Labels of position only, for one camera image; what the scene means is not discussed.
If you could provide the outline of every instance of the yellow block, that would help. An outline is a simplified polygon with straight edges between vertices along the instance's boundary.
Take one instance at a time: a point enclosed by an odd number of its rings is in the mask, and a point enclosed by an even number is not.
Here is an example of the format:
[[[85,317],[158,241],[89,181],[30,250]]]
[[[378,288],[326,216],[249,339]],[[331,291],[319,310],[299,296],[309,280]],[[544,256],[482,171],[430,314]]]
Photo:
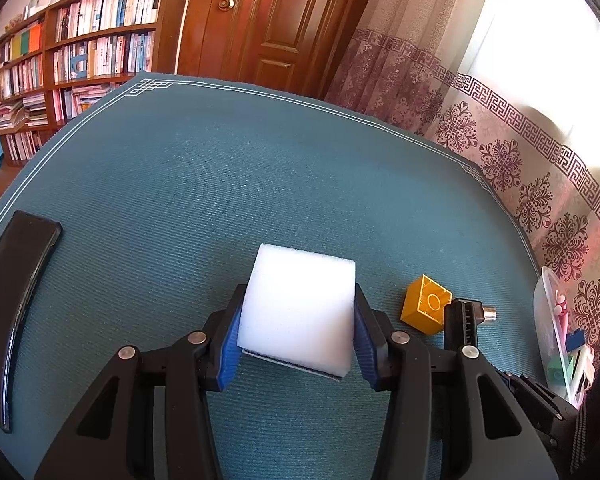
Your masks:
[[[400,319],[427,335],[444,328],[445,306],[451,303],[451,292],[424,274],[407,288]]]

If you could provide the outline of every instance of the teal tablecloth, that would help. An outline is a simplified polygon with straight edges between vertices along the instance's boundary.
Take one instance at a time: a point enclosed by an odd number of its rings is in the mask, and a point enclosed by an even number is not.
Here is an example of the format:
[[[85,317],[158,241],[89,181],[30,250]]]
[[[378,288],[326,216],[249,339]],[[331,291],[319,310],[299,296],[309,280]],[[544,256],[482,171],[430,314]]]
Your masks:
[[[262,242],[355,260],[371,305],[396,326],[423,273],[496,305],[497,323],[478,331],[484,353],[540,376],[536,264],[477,174],[420,137],[311,99],[137,76],[56,134],[0,199],[0,233],[17,208],[64,227],[30,307],[0,447],[32,478],[113,352],[200,328],[247,281]],[[357,364],[335,383],[245,357],[209,400],[224,476],[368,479],[387,400]]]

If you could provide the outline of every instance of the wooden door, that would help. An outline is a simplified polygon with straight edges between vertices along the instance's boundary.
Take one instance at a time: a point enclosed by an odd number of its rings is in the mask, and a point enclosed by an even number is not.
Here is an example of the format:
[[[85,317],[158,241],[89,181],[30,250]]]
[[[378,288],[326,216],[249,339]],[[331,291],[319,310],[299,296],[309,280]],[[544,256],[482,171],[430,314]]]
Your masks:
[[[190,0],[178,73],[321,98],[367,0]]]

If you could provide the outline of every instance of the floral curtain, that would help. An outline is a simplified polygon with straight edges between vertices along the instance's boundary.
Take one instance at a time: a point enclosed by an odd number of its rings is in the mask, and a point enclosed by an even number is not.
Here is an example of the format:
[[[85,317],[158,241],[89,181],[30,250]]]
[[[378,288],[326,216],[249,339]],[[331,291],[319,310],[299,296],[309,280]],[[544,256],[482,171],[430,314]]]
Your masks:
[[[326,100],[476,162],[600,351],[600,23],[584,0],[370,0]]]

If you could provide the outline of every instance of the white sponge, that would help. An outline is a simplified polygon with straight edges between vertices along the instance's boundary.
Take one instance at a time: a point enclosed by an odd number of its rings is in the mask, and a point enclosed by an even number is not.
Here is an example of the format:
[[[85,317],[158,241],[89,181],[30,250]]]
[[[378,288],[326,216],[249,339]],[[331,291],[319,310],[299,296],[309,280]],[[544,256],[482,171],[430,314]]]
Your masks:
[[[262,244],[242,304],[238,346],[344,377],[351,368],[356,263]]]

